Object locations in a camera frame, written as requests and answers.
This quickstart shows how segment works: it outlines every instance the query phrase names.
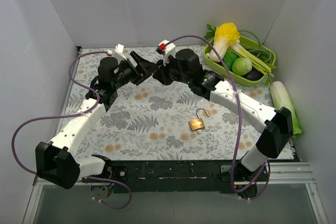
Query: white wall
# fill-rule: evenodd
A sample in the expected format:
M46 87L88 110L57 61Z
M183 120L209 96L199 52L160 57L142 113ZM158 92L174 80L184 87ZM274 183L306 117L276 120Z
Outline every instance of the white wall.
M285 0L51 0L70 37L84 47L157 45L205 25L235 22L265 39ZM196 44L185 39L182 44Z
M32 117L59 114L76 48L50 0L0 0L0 222L21 223L34 176L15 162L14 130ZM22 162L35 170L35 146L56 121L33 123L17 139Z
M311 164L329 223L336 223L335 18L336 0L286 0L266 39L303 128L296 149Z

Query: floral pattern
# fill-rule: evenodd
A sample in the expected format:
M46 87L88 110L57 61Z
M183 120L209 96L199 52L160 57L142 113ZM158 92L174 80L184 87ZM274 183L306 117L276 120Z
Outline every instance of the floral pattern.
M177 50L183 48L191 48L200 56L204 68L210 69L204 61L204 46L177 47ZM99 50L106 49L84 49L83 53ZM160 59L152 47L125 48L124 54L130 57L133 50L149 61ZM104 57L106 55L96 54L81 58L75 79L89 85ZM257 101L272 105L269 88L264 83L249 88L238 85L238 88ZM74 84L66 113L76 112L86 93ZM206 108L210 114L207 117L203 111L200 113L206 126L201 134L192 132L189 127L189 121L196 118L199 107ZM100 154L113 160L232 159L237 129L237 115L194 95L187 85L173 82L166 87L148 78L139 86L129 83L118 89L118 98L82 141L77 156ZM238 158L252 148L259 136L243 121ZM279 158L293 159L289 145Z

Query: basket of vegetables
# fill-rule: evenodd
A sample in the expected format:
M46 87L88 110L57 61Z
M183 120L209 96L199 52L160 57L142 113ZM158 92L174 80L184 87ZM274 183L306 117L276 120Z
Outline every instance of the basket of vegetables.
M275 68L276 55L272 50L264 47L255 35L258 42L240 35L233 23L225 23L217 28L207 25L207 28L210 31L205 38L214 37L211 44L223 57L224 63L236 82L247 87L263 80L266 80L266 85L270 83L270 77L273 77L271 70ZM229 77L209 46L204 50L204 57L209 67Z

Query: oval green tray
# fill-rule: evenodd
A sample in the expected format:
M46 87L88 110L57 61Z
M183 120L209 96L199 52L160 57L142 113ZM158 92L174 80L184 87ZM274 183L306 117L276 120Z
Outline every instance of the oval green tray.
M239 40L240 40L240 44L242 46L245 45L245 46L249 46L249 47L259 48L259 44L257 42L255 42L255 41L253 41L253 40L251 40L249 38L246 38L246 37L244 37L242 35L240 36ZM218 72L218 73L224 75L225 77L229 78L229 75L227 74L227 72L226 72L226 70L225 70L225 68L223 66L219 65L217 62L214 62L214 61L210 60L209 58L207 58L205 56L210 51L211 51L211 48L209 47L209 45L206 46L206 48L204 49L204 53L203 53L206 64L209 67L211 67L213 70L215 70L216 72ZM271 63L272 63L272 65L274 65L275 60L277 59L277 57L276 57L275 53L272 50L270 50L270 51L272 53L272 61L271 61ZM243 86L246 86L246 87L251 87L253 85L256 85L256 84L258 84L259 82L261 82L262 80L264 80L266 78L266 76L263 76L263 77L261 77L257 81L250 81L250 80L245 79L244 77L236 75L233 72L231 72L231 74L232 74L232 76L233 76L233 78L235 79L236 82L238 82L239 84L241 84Z

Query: padlock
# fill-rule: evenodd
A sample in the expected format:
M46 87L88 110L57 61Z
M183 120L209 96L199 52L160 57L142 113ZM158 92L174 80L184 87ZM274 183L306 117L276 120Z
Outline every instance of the padlock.
M204 122L203 122L202 118L199 117L199 114L198 114L199 110L204 110L206 115L209 117L209 113L207 112L207 110L205 108L198 108L196 110L197 119L189 121L190 128L191 128L192 131L196 131L196 130L205 128L205 125L204 125Z

